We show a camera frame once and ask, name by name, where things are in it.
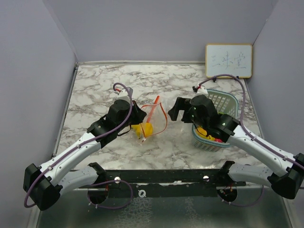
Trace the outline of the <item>yellow toy bell pepper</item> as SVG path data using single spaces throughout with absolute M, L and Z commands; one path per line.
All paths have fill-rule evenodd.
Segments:
M 153 126 L 151 123 L 142 123 L 141 130 L 144 138 L 147 138 L 153 134 Z

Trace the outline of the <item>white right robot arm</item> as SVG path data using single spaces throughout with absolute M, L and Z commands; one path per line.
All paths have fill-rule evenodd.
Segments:
M 304 181 L 304 155 L 293 155 L 251 133 L 239 120 L 228 114 L 219 114 L 211 99 L 197 95 L 192 99 L 178 97 L 168 111 L 176 121 L 183 110 L 182 122 L 202 127 L 208 135 L 236 146 L 263 164 L 264 168 L 233 163 L 218 174 L 219 182 L 228 186 L 244 181 L 270 187 L 275 193 L 293 200 Z

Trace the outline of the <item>yellow toy apple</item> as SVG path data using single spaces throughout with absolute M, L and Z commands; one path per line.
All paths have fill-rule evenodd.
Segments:
M 140 139 L 141 138 L 141 134 L 142 134 L 142 126 L 141 126 L 141 124 L 131 125 L 131 128 L 134 130 L 137 138 Z

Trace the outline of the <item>clear orange-zip bag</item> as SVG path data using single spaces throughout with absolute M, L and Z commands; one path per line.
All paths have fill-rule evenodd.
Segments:
M 141 106 L 141 109 L 147 113 L 142 123 L 151 123 L 153 134 L 144 138 L 142 133 L 141 138 L 138 139 L 140 144 L 160 140 L 178 140 L 190 132 L 190 127 L 181 122 L 183 111 L 179 112 L 177 121 L 172 121 L 168 115 L 175 101 L 174 96 L 158 95 L 154 102 Z

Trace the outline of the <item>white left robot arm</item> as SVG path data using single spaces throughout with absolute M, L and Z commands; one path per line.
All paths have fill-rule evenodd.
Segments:
M 87 131 L 58 156 L 36 166 L 30 164 L 24 172 L 24 207 L 30 208 L 28 199 L 41 211 L 52 207 L 66 192 L 91 185 L 104 184 L 104 170 L 99 165 L 88 165 L 80 171 L 72 169 L 94 152 L 115 140 L 120 131 L 143 122 L 147 113 L 135 101 L 116 99 L 108 113 L 93 122 Z

